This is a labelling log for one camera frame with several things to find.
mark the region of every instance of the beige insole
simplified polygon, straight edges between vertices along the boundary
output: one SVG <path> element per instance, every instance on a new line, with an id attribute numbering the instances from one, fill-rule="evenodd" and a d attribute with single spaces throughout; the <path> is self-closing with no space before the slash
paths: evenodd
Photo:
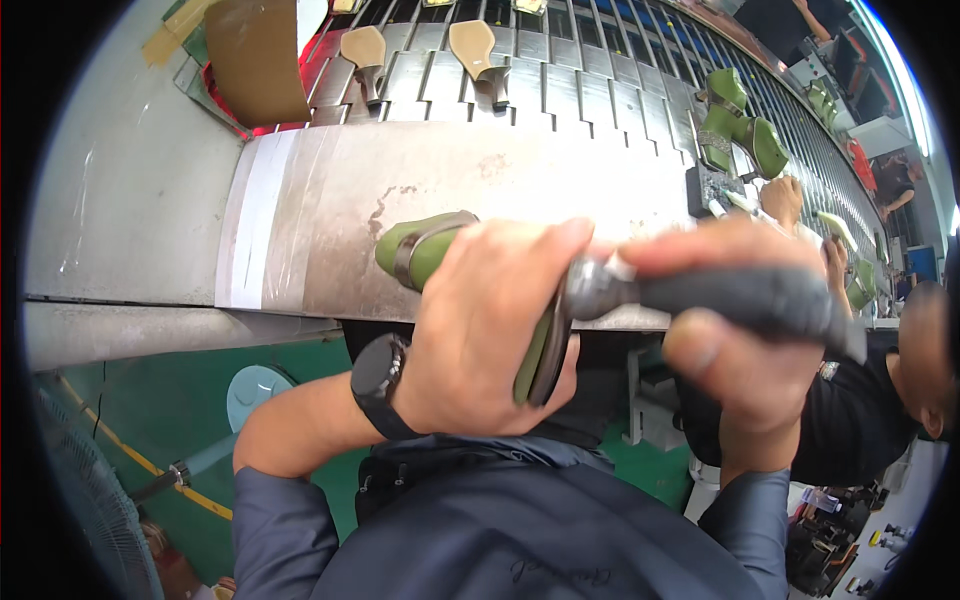
<path id="1" fill-rule="evenodd" d="M 373 25 L 346 32 L 340 38 L 340 54 L 358 69 L 382 65 L 387 42 Z"/>
<path id="2" fill-rule="evenodd" d="M 333 12 L 334 14 L 356 12 L 360 7 L 354 4 L 359 4 L 358 0 L 333 0 Z"/>
<path id="3" fill-rule="evenodd" d="M 516 0 L 515 8 L 521 12 L 530 14 L 543 14 L 543 0 Z"/>
<path id="4" fill-rule="evenodd" d="M 496 39 L 485 21 L 464 21 L 450 25 L 450 50 L 476 81 L 477 76 L 493 65 L 490 50 Z"/>

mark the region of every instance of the hand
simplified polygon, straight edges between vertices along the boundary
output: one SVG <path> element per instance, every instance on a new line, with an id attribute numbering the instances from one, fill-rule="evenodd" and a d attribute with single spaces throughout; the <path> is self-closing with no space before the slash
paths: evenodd
<path id="1" fill-rule="evenodd" d="M 730 218 L 620 249 L 640 275 L 737 265 L 809 269 L 826 277 L 816 249 L 772 228 Z M 747 470 L 789 468 L 800 440 L 806 391 L 824 348 L 761 340 L 719 315 L 692 309 L 673 320 L 663 340 L 666 362 L 723 408 L 721 483 Z"/>
<path id="2" fill-rule="evenodd" d="M 514 404 L 514 379 L 534 327 L 593 222 L 547 227 L 486 221 L 461 230 L 423 299 L 393 406 L 420 433 L 521 435 L 576 390 L 580 339 L 571 336 L 553 395 Z"/>
<path id="3" fill-rule="evenodd" d="M 785 175 L 769 181 L 760 189 L 760 203 L 764 212 L 793 234 L 804 207 L 804 191 L 799 181 Z"/>
<path id="4" fill-rule="evenodd" d="M 827 253 L 827 285 L 834 291 L 846 290 L 847 248 L 834 234 L 824 240 L 824 251 Z"/>

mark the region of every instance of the black watch strap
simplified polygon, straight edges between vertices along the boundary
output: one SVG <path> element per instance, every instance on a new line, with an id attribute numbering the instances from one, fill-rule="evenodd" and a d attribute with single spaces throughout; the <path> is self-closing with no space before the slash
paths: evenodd
<path id="1" fill-rule="evenodd" d="M 357 405 L 388 440 L 423 437 L 403 422 L 391 406 L 409 346 L 409 342 L 394 333 L 381 335 L 360 351 L 350 375 L 350 389 Z"/>

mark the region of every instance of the gray tool handle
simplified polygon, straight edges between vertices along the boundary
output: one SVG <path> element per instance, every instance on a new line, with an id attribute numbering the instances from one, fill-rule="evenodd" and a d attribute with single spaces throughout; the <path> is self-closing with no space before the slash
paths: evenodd
<path id="1" fill-rule="evenodd" d="M 708 308 L 766 339 L 817 341 L 860 364 L 866 360 L 863 327 L 851 320 L 826 283 L 805 269 L 692 271 L 636 284 L 641 304 L 671 315 Z"/>

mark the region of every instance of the smartwatch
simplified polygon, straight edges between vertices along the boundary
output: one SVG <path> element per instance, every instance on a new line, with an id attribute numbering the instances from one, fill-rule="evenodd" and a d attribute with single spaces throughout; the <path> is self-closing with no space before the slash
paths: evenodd
<path id="1" fill-rule="evenodd" d="M 413 440 L 424 434 L 411 429 L 390 405 L 400 381 L 410 343 L 387 333 L 367 344 L 353 363 L 350 390 L 360 410 L 388 440 Z"/>

